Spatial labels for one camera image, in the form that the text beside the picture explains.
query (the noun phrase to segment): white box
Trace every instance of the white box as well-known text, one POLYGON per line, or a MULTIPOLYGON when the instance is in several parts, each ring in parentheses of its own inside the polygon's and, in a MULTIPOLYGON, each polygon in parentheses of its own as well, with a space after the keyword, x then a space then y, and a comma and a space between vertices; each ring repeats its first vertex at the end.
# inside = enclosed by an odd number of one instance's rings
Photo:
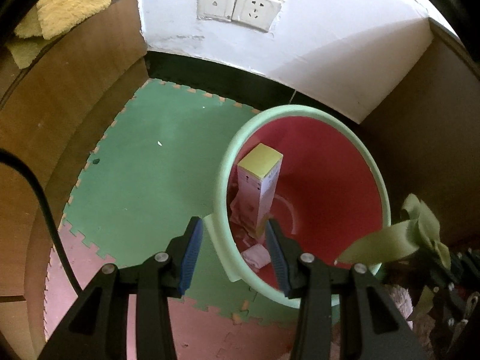
POLYGON ((272 207, 283 155, 262 143, 237 165, 239 219, 248 233, 258 239, 272 207))

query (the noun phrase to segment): black baseboard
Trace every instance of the black baseboard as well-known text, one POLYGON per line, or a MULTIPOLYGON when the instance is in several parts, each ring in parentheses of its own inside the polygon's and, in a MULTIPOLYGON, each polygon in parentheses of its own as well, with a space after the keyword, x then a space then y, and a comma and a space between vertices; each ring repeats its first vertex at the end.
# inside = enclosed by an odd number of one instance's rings
POLYGON ((151 78, 188 85, 195 89, 228 97, 261 111, 277 105, 308 105, 336 117, 354 129, 357 124, 327 105, 296 92, 286 85, 235 67, 184 55, 149 51, 145 56, 151 78))

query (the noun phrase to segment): floor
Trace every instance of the floor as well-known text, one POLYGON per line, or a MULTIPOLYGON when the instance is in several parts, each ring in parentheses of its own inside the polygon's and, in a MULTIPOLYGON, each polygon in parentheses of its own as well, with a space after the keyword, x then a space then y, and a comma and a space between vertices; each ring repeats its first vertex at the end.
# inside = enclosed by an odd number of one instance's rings
MULTIPOLYGON (((223 153, 256 113, 158 79, 138 90, 92 152, 65 207, 60 234, 81 284, 106 262, 143 262, 181 234, 192 215, 210 214, 223 153)), ((52 251, 47 337, 74 299, 52 251)), ((185 301, 169 305, 181 360, 276 360, 293 343, 298 310, 270 301, 243 281, 231 283, 207 234, 185 301)), ((130 334, 129 360, 135 359, 133 340, 130 334)))

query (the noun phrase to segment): wooden board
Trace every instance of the wooden board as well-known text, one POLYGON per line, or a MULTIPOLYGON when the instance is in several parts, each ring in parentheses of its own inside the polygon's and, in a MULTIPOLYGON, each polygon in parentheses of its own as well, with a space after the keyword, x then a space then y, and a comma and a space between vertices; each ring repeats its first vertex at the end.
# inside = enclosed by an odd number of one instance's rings
MULTIPOLYGON (((101 97, 71 137, 45 192, 57 225, 90 151, 135 91, 148 79, 145 62, 139 59, 101 97)), ((52 241, 40 211, 37 212, 28 246, 25 267, 25 298, 28 303, 30 333, 37 352, 45 344, 43 331, 44 286, 52 241)))
MULTIPOLYGON (((136 0, 119 0, 74 28, 21 80, 0 111, 0 146, 46 185, 69 139, 103 93, 146 52, 136 0)), ((23 294, 26 248, 37 203, 0 167, 0 296, 23 294)))
POLYGON ((480 82, 446 40, 436 36, 358 133, 385 179, 393 221, 413 192, 454 246, 480 231, 480 82))
POLYGON ((22 360, 35 360, 37 355, 28 332, 27 302, 2 301, 0 298, 0 331, 11 350, 22 360))

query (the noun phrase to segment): wall socket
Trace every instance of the wall socket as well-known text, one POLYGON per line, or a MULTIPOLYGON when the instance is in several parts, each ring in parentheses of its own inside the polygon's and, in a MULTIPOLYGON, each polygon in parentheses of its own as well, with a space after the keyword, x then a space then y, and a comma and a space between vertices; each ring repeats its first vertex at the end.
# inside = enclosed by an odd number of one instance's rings
POLYGON ((235 0, 197 0, 197 17, 231 21, 235 0))
POLYGON ((268 32, 281 7, 280 0, 237 0, 232 20, 268 32))

